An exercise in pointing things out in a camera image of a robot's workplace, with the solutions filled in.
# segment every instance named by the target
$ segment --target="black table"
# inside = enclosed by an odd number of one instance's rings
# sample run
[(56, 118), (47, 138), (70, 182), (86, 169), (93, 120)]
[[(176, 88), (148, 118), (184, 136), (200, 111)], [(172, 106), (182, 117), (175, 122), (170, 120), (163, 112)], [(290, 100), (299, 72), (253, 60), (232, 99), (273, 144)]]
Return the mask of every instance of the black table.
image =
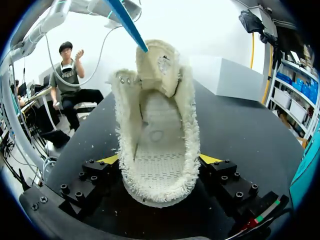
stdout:
[[(201, 153), (235, 162), (243, 178), (259, 185), (260, 196), (269, 191), (289, 196), (303, 148), (281, 120), (259, 102), (215, 96), (197, 81), (194, 87)], [(72, 182), (82, 171), (84, 161), (115, 154), (112, 149), (118, 148), (118, 141), (114, 106), (111, 93), (65, 146), (47, 182), (54, 191), (58, 192), (61, 184)], [(275, 220), (272, 233), (288, 217)], [(163, 209), (136, 202), (119, 183), (111, 197), (104, 199), (84, 222), (116, 235), (148, 239), (225, 239), (234, 224), (216, 199), (206, 194), (199, 180), (185, 200)]]

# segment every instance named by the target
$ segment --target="blue stick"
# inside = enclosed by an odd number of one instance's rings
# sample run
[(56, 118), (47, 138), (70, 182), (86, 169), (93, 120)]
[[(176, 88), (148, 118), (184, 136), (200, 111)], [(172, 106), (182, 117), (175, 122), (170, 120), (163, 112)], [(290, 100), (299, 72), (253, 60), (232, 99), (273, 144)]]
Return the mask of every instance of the blue stick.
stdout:
[(142, 39), (140, 33), (138, 32), (135, 23), (132, 21), (127, 10), (119, 0), (104, 0), (106, 4), (112, 9), (114, 14), (120, 20), (121, 24), (124, 26), (125, 30), (130, 34), (130, 36), (135, 40), (139, 47), (146, 53), (148, 48)]

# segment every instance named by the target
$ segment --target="yellow cable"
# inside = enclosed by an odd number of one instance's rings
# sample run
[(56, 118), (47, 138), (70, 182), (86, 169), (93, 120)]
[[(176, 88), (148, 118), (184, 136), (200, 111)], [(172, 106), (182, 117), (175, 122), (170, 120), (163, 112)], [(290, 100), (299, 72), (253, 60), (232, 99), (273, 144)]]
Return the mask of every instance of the yellow cable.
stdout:
[(254, 33), (252, 33), (252, 53), (251, 53), (251, 61), (250, 61), (250, 68), (251, 69), (254, 64), (254, 53), (255, 53), (255, 35), (254, 35)]
[(265, 104), (266, 97), (267, 97), (267, 92), (268, 92), (269, 85), (270, 85), (269, 76), (271, 76), (271, 71), (272, 71), (272, 54), (273, 54), (273, 47), (272, 47), (272, 45), (270, 45), (270, 62), (269, 62), (268, 80), (266, 81), (266, 86), (265, 86), (265, 89), (264, 89), (264, 95), (263, 95), (263, 98), (262, 98), (262, 101), (261, 101), (262, 104)]
[(21, 111), (21, 113), (22, 113), (22, 115), (24, 116), (24, 121), (26, 121), (26, 122), (27, 122), (27, 119), (26, 119), (26, 115), (25, 115), (25, 113), (24, 113), (23, 111)]

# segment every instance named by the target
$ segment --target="man's hand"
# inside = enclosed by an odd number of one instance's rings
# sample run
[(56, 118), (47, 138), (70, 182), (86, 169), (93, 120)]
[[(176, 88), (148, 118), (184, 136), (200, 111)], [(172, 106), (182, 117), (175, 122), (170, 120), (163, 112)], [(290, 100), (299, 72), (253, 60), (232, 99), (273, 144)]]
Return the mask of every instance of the man's hand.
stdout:
[(80, 51), (78, 51), (75, 55), (75, 60), (79, 61), (79, 59), (84, 55), (85, 51), (83, 49), (81, 49)]
[(54, 100), (53, 101), (53, 107), (54, 107), (55, 110), (58, 110), (58, 106), (56, 106), (56, 105), (57, 105), (57, 100)]

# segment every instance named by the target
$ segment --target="black hair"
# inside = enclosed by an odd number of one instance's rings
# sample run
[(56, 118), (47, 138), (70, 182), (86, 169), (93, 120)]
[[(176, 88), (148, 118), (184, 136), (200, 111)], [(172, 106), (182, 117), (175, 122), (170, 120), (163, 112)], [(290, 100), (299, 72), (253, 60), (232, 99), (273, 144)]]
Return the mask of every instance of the black hair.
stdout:
[(62, 43), (61, 46), (59, 47), (59, 53), (61, 54), (61, 52), (65, 49), (72, 50), (72, 48), (73, 48), (72, 43), (69, 41), (66, 41), (66, 42)]

